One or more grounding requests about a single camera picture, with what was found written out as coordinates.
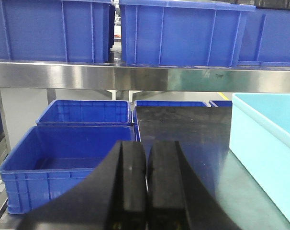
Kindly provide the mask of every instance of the black conveyor surface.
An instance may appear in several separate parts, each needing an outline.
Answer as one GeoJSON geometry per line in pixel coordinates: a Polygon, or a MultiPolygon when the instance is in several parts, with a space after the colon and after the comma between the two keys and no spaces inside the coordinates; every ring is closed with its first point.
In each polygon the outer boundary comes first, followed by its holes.
{"type": "Polygon", "coordinates": [[[179,141],[196,175],[239,227],[290,230],[287,219],[229,150],[231,108],[135,109],[147,157],[155,140],[179,141]]]}

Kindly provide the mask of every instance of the stainless steel shelf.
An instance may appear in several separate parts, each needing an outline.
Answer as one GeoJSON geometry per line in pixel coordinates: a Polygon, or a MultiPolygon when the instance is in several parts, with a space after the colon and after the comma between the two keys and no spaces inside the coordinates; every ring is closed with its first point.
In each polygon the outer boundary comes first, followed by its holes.
{"type": "Polygon", "coordinates": [[[0,61],[0,87],[190,92],[290,92],[290,68],[128,67],[0,61]]]}

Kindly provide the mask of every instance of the light blue plastic bin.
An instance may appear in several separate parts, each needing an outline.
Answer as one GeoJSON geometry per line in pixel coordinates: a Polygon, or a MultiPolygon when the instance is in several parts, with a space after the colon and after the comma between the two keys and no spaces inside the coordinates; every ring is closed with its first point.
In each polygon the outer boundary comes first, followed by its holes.
{"type": "Polygon", "coordinates": [[[230,149],[290,221],[290,94],[234,93],[230,149]]]}
{"type": "Polygon", "coordinates": [[[108,61],[112,4],[112,0],[0,0],[0,59],[108,61]]]}
{"type": "Polygon", "coordinates": [[[216,1],[120,0],[127,64],[235,66],[248,12],[216,1]]]}

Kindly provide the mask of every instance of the blue plastic crate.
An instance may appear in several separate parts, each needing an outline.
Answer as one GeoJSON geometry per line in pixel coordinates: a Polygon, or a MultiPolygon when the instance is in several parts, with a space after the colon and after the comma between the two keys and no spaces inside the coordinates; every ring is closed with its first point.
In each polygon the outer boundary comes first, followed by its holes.
{"type": "MultiPolygon", "coordinates": [[[[136,106],[193,106],[193,107],[208,107],[205,102],[186,102],[186,101],[146,101],[146,100],[136,100],[134,102],[134,107],[136,106]]],[[[134,131],[136,139],[140,141],[140,132],[137,124],[137,115],[134,110],[134,131]]]]}
{"type": "Polygon", "coordinates": [[[186,102],[186,101],[146,101],[136,100],[135,106],[195,106],[208,107],[205,102],[186,102]]]}
{"type": "Polygon", "coordinates": [[[232,101],[209,101],[211,107],[232,107],[232,101]]]}
{"type": "Polygon", "coordinates": [[[0,59],[108,61],[111,0],[0,0],[0,59]]]}
{"type": "Polygon", "coordinates": [[[120,0],[127,64],[235,66],[255,6],[184,0],[120,0]]]}
{"type": "Polygon", "coordinates": [[[0,167],[8,212],[26,213],[84,179],[117,140],[135,140],[125,126],[35,126],[0,167]]]}
{"type": "Polygon", "coordinates": [[[233,94],[230,149],[290,221],[290,94],[233,94]]]}
{"type": "Polygon", "coordinates": [[[36,121],[38,126],[129,126],[127,101],[54,100],[36,121]]]}
{"type": "Polygon", "coordinates": [[[238,64],[290,66],[290,11],[256,9],[248,15],[238,64]]]}

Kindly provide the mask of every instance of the empty blue crate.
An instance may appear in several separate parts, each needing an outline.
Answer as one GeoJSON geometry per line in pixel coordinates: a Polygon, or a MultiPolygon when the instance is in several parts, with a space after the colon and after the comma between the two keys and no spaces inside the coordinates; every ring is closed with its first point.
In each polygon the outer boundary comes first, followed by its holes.
{"type": "Polygon", "coordinates": [[[54,100],[36,121],[38,126],[129,126],[127,101],[54,100]]]}
{"type": "Polygon", "coordinates": [[[290,222],[290,94],[234,93],[230,149],[290,222]]]}
{"type": "Polygon", "coordinates": [[[8,212],[26,213],[82,181],[118,140],[135,140],[125,126],[35,126],[0,167],[8,212]]]}
{"type": "Polygon", "coordinates": [[[103,63],[113,31],[112,0],[0,0],[0,59],[103,63]]]}
{"type": "Polygon", "coordinates": [[[128,65],[235,66],[251,5],[194,0],[120,0],[128,65]]]}
{"type": "Polygon", "coordinates": [[[232,107],[232,101],[209,101],[209,104],[211,107],[232,107]]]}
{"type": "Polygon", "coordinates": [[[186,101],[146,101],[136,100],[135,106],[194,106],[194,107],[208,107],[205,102],[186,102],[186,101]]]}
{"type": "Polygon", "coordinates": [[[290,67],[290,11],[256,9],[248,15],[238,64],[290,67]]]}

